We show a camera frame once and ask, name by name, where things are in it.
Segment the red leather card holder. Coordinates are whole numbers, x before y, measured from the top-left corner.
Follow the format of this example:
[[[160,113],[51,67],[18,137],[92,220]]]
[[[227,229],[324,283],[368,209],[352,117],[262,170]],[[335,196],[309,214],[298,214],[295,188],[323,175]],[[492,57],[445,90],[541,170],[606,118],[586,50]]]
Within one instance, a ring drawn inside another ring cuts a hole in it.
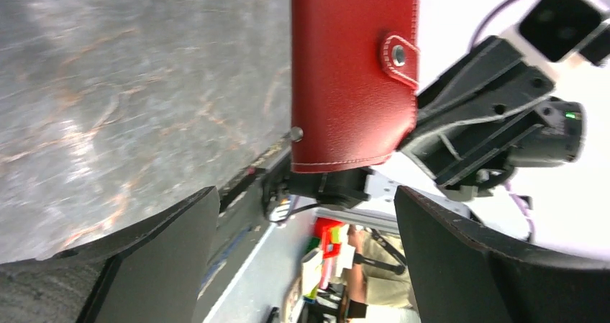
[[[292,169],[386,162],[416,124],[419,0],[291,0]]]

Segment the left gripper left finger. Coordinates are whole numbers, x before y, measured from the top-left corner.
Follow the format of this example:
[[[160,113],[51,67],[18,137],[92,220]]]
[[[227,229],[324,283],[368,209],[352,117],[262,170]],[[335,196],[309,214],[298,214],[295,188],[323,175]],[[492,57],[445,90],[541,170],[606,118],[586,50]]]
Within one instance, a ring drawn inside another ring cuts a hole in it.
[[[1,266],[3,322],[190,322],[219,194],[176,205],[45,260]]]

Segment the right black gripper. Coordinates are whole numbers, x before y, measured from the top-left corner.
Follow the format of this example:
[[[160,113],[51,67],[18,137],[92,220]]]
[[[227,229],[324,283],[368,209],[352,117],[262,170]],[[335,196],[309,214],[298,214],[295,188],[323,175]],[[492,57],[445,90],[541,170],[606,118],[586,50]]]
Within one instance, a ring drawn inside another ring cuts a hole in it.
[[[553,96],[559,82],[535,51],[490,36],[423,90],[399,149],[454,201],[488,196],[518,168],[571,163],[584,113]]]

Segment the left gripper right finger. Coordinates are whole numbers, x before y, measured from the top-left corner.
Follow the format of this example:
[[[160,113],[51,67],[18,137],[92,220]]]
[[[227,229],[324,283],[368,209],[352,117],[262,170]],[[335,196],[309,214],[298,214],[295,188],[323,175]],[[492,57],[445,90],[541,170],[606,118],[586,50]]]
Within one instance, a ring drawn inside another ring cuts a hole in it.
[[[423,322],[608,322],[606,261],[514,239],[408,186],[394,202]]]

